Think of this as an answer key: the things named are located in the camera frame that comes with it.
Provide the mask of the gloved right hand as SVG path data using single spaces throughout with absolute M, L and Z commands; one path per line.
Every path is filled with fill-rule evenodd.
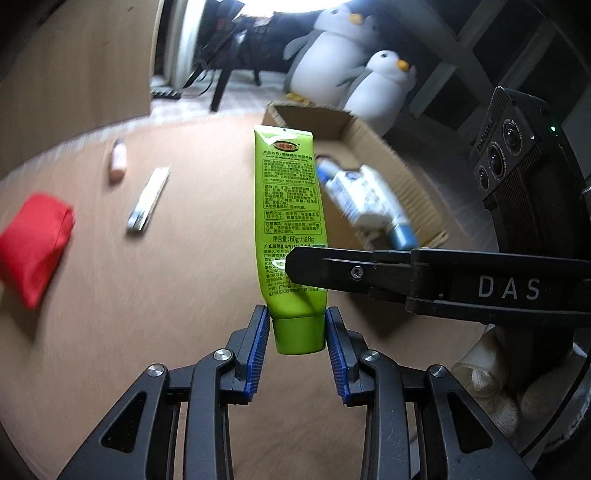
M 581 372 L 587 354 L 577 343 L 544 368 L 549 352 L 529 355 L 526 343 L 507 348 L 501 330 L 489 325 L 452 373 L 477 400 L 499 430 L 523 448 L 556 413 Z

